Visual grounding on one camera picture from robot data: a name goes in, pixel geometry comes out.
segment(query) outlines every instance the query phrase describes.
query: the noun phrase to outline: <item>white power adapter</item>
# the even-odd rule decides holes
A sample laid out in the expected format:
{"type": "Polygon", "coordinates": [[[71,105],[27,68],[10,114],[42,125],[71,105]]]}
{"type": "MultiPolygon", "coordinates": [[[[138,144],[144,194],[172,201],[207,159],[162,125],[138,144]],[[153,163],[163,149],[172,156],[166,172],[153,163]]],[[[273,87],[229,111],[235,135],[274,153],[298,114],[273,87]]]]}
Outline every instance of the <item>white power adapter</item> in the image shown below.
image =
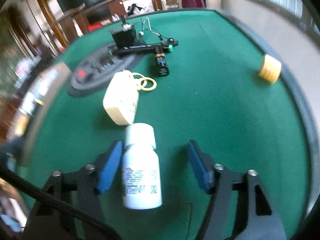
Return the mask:
{"type": "Polygon", "coordinates": [[[133,124],[139,92],[129,70],[115,73],[103,98],[103,107],[117,125],[133,124]]]}

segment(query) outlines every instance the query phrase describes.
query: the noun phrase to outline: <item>blue gripper pad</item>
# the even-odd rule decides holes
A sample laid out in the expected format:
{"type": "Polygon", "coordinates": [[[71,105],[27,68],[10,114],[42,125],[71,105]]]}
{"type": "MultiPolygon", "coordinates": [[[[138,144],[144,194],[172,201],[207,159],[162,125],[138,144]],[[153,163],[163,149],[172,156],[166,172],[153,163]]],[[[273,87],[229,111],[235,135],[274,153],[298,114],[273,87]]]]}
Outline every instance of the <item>blue gripper pad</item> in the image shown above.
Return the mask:
{"type": "Polygon", "coordinates": [[[99,174],[97,190],[100,194],[110,189],[120,163],[121,155],[122,142],[114,141],[108,152],[100,154],[97,158],[95,166],[99,174]]]}
{"type": "Polygon", "coordinates": [[[210,190],[214,186],[214,162],[212,158],[200,150],[195,140],[189,141],[187,153],[199,187],[210,194],[210,190]]]}

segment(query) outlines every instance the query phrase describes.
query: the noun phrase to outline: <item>bottle cap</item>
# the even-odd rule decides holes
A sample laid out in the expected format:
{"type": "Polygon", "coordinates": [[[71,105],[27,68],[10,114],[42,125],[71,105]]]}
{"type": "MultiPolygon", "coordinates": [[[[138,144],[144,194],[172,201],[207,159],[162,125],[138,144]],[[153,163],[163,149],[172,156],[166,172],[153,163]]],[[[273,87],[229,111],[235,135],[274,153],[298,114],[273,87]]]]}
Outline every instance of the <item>bottle cap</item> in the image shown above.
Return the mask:
{"type": "Polygon", "coordinates": [[[156,149],[153,127],[146,123],[128,125],[125,129],[124,148],[128,149],[133,144],[147,144],[156,149]]]}

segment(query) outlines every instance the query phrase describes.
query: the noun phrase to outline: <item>metal screw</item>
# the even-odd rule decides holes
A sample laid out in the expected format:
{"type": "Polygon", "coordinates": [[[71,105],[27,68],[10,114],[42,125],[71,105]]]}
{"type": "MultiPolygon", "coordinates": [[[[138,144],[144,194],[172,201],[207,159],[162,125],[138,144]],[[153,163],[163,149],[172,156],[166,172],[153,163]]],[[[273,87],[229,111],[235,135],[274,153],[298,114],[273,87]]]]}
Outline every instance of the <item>metal screw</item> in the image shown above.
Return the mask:
{"type": "Polygon", "coordinates": [[[216,163],[216,164],[214,165],[214,168],[215,168],[216,170],[219,170],[219,171],[222,171],[222,170],[224,169],[223,165],[220,164],[220,163],[216,163]]]}
{"type": "Polygon", "coordinates": [[[89,163],[89,164],[87,164],[87,165],[85,166],[85,169],[86,169],[87,171],[93,171],[93,170],[95,169],[95,166],[94,166],[93,163],[89,163]]]}
{"type": "Polygon", "coordinates": [[[258,173],[255,170],[248,170],[248,174],[251,176],[257,176],[258,173]]]}
{"type": "Polygon", "coordinates": [[[52,173],[52,176],[54,176],[54,177],[58,177],[58,176],[60,176],[61,175],[61,171],[58,171],[58,170],[56,170],[56,171],[54,171],[53,173],[52,173]]]}

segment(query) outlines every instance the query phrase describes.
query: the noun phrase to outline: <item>qr code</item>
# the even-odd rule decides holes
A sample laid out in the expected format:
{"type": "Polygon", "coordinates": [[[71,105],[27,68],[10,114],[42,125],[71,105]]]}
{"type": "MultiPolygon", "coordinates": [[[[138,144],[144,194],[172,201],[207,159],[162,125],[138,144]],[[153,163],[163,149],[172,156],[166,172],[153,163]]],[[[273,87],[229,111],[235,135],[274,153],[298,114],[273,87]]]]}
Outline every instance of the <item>qr code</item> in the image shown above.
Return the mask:
{"type": "Polygon", "coordinates": [[[151,186],[151,194],[157,193],[157,185],[151,186]]]}

